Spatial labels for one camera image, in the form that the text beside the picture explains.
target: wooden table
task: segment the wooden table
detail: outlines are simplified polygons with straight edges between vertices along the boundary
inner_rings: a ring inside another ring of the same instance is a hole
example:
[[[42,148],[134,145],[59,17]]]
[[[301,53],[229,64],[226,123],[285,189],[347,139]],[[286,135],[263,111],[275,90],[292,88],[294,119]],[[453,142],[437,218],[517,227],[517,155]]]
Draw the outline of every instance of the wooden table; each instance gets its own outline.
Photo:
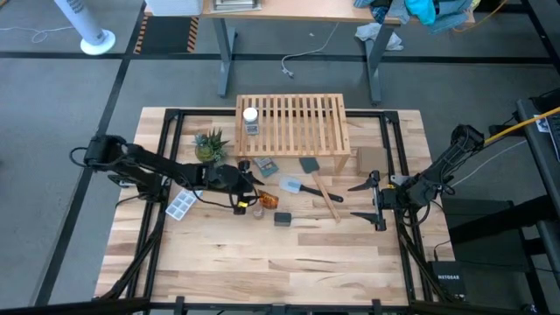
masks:
[[[220,79],[218,80],[218,95],[226,96],[228,91],[229,68],[231,67],[232,51],[236,37],[235,28],[227,27],[225,18],[256,18],[256,19],[285,19],[308,21],[332,21],[371,23],[374,18],[369,8],[355,8],[352,0],[262,0],[262,10],[212,13],[213,0],[204,0],[204,10],[201,18],[212,18],[218,46],[220,48],[221,64]],[[144,11],[146,15],[155,15],[149,6]],[[473,24],[471,11],[466,24]],[[367,55],[367,78],[372,105],[382,101],[381,83],[379,80],[379,63],[382,59],[387,43],[393,30],[401,22],[396,17],[386,17],[375,42],[365,42]]]
[[[164,114],[165,108],[144,108],[134,143],[155,152]],[[274,227],[272,212],[256,220],[250,209],[248,215],[234,216],[227,209],[200,202],[182,221],[167,217],[152,302],[174,302],[176,296],[184,296],[189,303],[371,305],[372,298],[379,298],[383,305],[408,305],[394,216],[387,211],[387,231],[375,232],[367,221],[350,214],[374,211],[371,191],[348,192],[347,188],[364,182],[364,178],[356,177],[356,148],[382,147],[379,119],[351,117],[352,110],[346,114],[352,156],[345,169],[334,176],[333,160],[318,159],[319,175],[329,192],[345,199],[337,205],[341,223],[335,223],[321,197],[304,192],[291,194],[278,187],[283,174],[314,187],[312,177],[304,174],[296,159],[277,159],[279,173],[265,179],[251,165],[254,174],[266,184],[262,189],[279,196],[281,211],[292,213],[291,227]],[[398,115],[410,172],[419,172],[431,163],[420,112],[402,110]],[[196,162],[194,136],[212,127],[222,128],[225,139],[233,140],[235,117],[185,117],[178,147],[180,163]],[[388,137],[395,148],[391,130]],[[232,151],[233,146],[234,141],[230,141],[227,148]],[[399,174],[397,152],[392,151],[395,173]],[[384,186],[386,178],[381,181]],[[176,185],[171,188],[171,199],[178,191]],[[134,189],[122,190],[121,199],[135,194]],[[227,203],[227,196],[222,194],[204,192],[203,197]],[[126,202],[116,209],[96,295],[105,293],[132,261],[143,209],[141,200]],[[434,246],[449,240],[440,209],[431,209],[421,232],[425,254],[432,257]],[[450,245],[440,246],[438,255],[452,260]],[[421,297],[419,273],[414,262],[411,264],[416,296]],[[144,265],[136,290],[139,296],[145,274]]]

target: small jar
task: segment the small jar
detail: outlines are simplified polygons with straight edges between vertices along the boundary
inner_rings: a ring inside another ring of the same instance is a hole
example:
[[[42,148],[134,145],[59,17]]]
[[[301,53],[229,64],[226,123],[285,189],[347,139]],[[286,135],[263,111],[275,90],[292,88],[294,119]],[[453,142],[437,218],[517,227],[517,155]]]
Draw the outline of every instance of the small jar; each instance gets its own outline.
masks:
[[[259,134],[259,112],[255,108],[243,110],[243,120],[245,121],[245,131],[250,136]]]
[[[264,208],[260,204],[256,204],[253,207],[253,217],[257,220],[260,220],[264,217]]]

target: cardboard box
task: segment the cardboard box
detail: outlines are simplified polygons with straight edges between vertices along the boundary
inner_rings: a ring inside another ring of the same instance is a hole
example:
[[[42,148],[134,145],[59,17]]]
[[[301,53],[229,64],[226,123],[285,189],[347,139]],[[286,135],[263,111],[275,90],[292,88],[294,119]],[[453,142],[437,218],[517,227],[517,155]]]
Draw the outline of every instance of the cardboard box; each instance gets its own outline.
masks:
[[[373,170],[381,177],[387,175],[387,151],[385,148],[360,147],[356,153],[358,176],[367,177]]]

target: potted plant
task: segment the potted plant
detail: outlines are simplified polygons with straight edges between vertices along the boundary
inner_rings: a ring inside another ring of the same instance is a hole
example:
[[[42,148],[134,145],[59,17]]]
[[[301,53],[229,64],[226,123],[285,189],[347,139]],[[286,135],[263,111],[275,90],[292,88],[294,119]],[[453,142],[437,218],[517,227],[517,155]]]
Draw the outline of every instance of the potted plant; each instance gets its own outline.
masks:
[[[196,144],[194,154],[200,162],[218,163],[227,155],[223,146],[228,142],[221,141],[221,129],[218,129],[218,133],[215,129],[212,129],[212,133],[198,134],[194,137],[194,143]]]

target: wooden rack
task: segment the wooden rack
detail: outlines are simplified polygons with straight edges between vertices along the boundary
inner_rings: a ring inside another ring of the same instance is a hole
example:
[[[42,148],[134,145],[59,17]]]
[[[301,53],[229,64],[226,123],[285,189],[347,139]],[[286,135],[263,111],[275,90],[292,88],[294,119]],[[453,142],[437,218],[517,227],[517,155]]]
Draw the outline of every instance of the wooden rack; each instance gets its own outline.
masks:
[[[259,134],[247,135],[243,110],[255,108]],[[234,156],[334,157],[340,172],[350,157],[342,94],[238,95]]]

